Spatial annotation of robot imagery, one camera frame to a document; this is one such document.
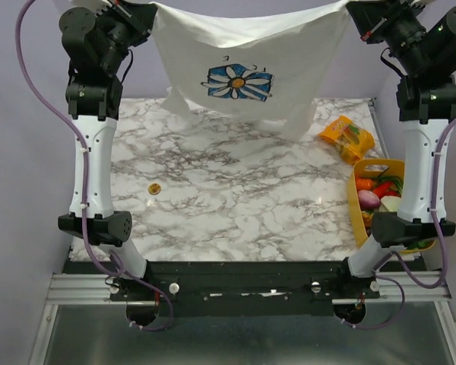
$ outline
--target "white cloth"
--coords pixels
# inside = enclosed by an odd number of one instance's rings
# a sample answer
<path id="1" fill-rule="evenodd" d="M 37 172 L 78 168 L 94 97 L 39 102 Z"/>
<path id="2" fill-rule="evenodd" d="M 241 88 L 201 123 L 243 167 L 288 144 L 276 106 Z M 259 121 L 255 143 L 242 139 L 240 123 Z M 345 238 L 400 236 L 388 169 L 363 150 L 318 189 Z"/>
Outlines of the white cloth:
<path id="1" fill-rule="evenodd" d="M 350 19 L 346 3 L 237 19 L 156 3 L 152 36 L 172 85 L 163 107 L 189 118 L 191 100 L 243 120 L 284 120 L 273 132 L 300 138 Z"/>

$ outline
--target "snack package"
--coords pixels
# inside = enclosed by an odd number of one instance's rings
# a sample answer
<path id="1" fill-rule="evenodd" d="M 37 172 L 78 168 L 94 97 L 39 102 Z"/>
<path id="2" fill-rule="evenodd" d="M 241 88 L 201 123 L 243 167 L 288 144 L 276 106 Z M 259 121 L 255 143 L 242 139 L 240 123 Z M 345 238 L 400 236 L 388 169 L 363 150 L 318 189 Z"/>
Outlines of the snack package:
<path id="1" fill-rule="evenodd" d="M 371 133 L 354 125 L 346 116 L 340 116 L 318 136 L 335 146 L 341 158 L 350 165 L 362 160 L 366 152 L 375 147 Z"/>

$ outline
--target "white petal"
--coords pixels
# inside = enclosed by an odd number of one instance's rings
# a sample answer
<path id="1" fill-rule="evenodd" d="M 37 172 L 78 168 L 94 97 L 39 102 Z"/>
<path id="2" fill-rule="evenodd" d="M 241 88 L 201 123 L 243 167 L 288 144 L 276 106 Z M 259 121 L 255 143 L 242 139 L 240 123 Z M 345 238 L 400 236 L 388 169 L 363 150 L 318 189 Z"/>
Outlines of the white petal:
<path id="1" fill-rule="evenodd" d="M 245 90 L 245 89 L 243 89 L 243 88 L 238 89 L 238 91 L 239 91 L 241 94 L 243 94 L 243 95 L 245 95 L 246 97 L 248 97 L 249 99 L 260 100 L 260 101 L 261 101 L 261 97 L 259 97 L 258 95 L 252 94 L 250 91 L 247 91 L 247 90 Z"/>
<path id="2" fill-rule="evenodd" d="M 226 74 L 227 74 L 230 78 L 235 78 L 235 77 L 236 77 L 236 72 L 235 72 L 235 70 L 233 70 L 233 67 L 231 67 L 231 66 L 227 66 L 227 67 L 226 67 Z"/>
<path id="3" fill-rule="evenodd" d="M 267 92 L 265 92 L 265 91 L 263 91 L 263 90 L 260 90 L 260 89 L 258 89 L 258 88 L 256 88 L 256 87 L 253 87 L 253 86 L 251 86 L 251 85 L 247 85 L 247 84 L 246 84 L 246 85 L 243 86 L 243 87 L 246 87 L 247 89 L 250 89 L 251 91 L 254 91 L 254 92 L 256 92 L 256 93 L 259 93 L 260 95 L 263 95 L 264 97 L 271 97 L 271 96 L 272 96 L 272 94 L 269 94 L 269 93 L 267 93 Z"/>
<path id="4" fill-rule="evenodd" d="M 230 80 L 230 78 L 228 78 L 227 76 L 222 75 L 210 75 L 210 78 L 220 82 L 228 82 Z"/>
<path id="5" fill-rule="evenodd" d="M 256 74 L 256 73 L 257 73 L 257 71 L 245 70 L 242 74 L 242 78 L 247 78 L 248 76 Z"/>
<path id="6" fill-rule="evenodd" d="M 270 80 L 267 80 L 266 78 L 250 78 L 248 80 L 245 80 L 245 83 L 247 85 L 265 85 L 271 82 Z"/>
<path id="7" fill-rule="evenodd" d="M 210 84 L 209 82 L 201 82 L 201 85 L 205 87 L 212 87 L 212 88 L 219 88 L 219 87 L 226 87 L 228 86 L 227 82 L 222 82 L 221 84 Z"/>
<path id="8" fill-rule="evenodd" d="M 214 97 L 222 97 L 222 96 L 228 94 L 229 92 L 230 92 L 230 88 L 224 87 L 223 89 L 213 92 L 211 95 L 213 95 Z"/>

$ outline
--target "gray floor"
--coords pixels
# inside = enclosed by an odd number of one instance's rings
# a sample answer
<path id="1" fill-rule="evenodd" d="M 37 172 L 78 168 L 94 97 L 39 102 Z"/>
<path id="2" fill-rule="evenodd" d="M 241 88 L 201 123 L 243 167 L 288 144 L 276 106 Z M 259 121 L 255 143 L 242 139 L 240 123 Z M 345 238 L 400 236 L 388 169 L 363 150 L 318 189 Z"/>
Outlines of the gray floor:
<path id="1" fill-rule="evenodd" d="M 365 323 L 396 308 L 368 306 Z M 446 365 L 452 364 L 432 303 L 408 303 L 398 322 L 357 331 L 333 317 L 177 319 L 162 333 L 128 327 L 121 306 L 64 306 L 47 364 Z"/>

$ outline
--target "marble surface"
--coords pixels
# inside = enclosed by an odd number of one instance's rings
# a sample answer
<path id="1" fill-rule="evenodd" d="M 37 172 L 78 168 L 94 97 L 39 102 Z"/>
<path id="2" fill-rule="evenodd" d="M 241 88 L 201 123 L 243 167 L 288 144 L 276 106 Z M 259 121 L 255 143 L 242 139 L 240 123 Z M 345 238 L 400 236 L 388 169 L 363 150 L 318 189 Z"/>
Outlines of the marble surface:
<path id="1" fill-rule="evenodd" d="M 341 260 L 356 251 L 351 166 L 317 134 L 345 115 L 377 140 L 367 100 L 317 100 L 296 143 L 199 108 L 187 122 L 161 101 L 122 101 L 112 152 L 113 202 L 133 214 L 132 238 L 146 259 Z M 367 156 L 382 156 L 378 141 Z M 149 194 L 152 183 L 159 195 Z M 70 258 L 89 260 L 82 241 Z"/>

